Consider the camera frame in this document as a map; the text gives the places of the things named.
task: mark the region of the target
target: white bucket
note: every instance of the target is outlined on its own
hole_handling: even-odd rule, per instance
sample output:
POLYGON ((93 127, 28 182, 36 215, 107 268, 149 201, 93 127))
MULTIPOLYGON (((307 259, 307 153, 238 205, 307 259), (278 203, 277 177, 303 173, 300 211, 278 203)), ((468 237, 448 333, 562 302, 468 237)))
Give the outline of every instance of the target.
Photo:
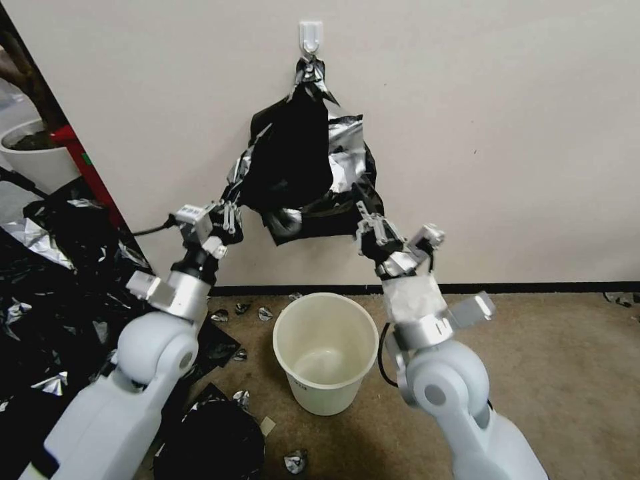
POLYGON ((316 415, 335 415, 353 402, 377 348, 371 316, 334 293, 313 293, 292 302, 273 329, 273 351, 293 396, 316 415))

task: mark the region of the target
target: wall hook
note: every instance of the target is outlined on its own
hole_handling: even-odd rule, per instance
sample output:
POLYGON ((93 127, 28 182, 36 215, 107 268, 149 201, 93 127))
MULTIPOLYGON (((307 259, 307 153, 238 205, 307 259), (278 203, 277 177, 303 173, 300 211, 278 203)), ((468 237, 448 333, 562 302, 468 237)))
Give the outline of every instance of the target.
POLYGON ((308 55, 314 55, 322 42, 322 22, 301 21, 299 30, 301 50, 308 55))

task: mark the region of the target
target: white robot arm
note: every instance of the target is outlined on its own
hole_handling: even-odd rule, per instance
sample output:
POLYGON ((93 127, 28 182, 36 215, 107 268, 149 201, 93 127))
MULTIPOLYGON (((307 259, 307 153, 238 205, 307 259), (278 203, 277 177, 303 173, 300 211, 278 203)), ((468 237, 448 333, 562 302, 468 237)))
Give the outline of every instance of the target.
POLYGON ((55 424, 22 480, 125 480, 142 462, 175 384, 191 368, 207 295, 226 245, 242 240, 238 210, 223 201, 175 214, 187 253, 166 281, 136 272, 127 284, 158 311, 130 322, 117 367, 84 388, 55 424))
POLYGON ((520 430, 492 408, 482 360, 452 339, 455 329, 489 320, 493 302, 482 292, 449 308, 431 274, 444 233, 425 225, 405 241, 386 218, 371 214, 364 200, 357 206, 363 218, 356 235, 360 254, 376 262, 394 325, 385 346, 395 385, 408 405, 438 422, 451 448, 455 480, 547 480, 520 430), (429 274, 417 275, 427 259, 429 274))

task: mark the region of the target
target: plant pot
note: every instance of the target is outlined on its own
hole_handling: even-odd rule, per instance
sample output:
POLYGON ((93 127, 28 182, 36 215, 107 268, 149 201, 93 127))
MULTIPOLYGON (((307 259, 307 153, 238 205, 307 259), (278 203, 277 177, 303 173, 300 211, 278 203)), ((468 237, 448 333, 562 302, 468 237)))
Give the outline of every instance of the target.
POLYGON ((64 147, 46 150, 13 150, 18 140, 43 130, 42 120, 31 120, 13 127, 0 135, 0 154, 16 172, 24 175, 45 193, 53 193, 68 182, 78 178, 68 150, 64 147))

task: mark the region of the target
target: brown carpet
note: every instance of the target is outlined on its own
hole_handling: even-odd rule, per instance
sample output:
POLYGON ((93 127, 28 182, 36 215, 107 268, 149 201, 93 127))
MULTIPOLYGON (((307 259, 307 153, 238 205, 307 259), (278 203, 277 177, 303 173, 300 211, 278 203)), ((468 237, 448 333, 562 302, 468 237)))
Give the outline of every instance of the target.
MULTIPOLYGON (((382 298, 354 300, 381 328, 382 298)), ((631 318, 638 310, 596 294, 493 300, 494 320, 457 339, 482 358, 494 407, 522 430, 550 478, 640 479, 640 324, 631 318)), ((249 359, 215 369, 194 387, 195 394, 212 381, 229 396, 248 389, 258 422, 267 415, 276 422, 267 438, 263 478, 293 478, 282 457, 298 448, 309 451, 300 478, 452 478, 448 448, 434 420, 406 406, 376 366, 346 411, 316 417, 298 406, 271 347, 275 319, 257 318, 260 306, 277 316, 288 303, 286 297, 212 299, 212 310, 229 310, 222 328, 242 342, 249 359), (251 309, 236 316, 236 301, 252 302, 251 309)), ((137 478, 151 478, 145 463, 137 478)))

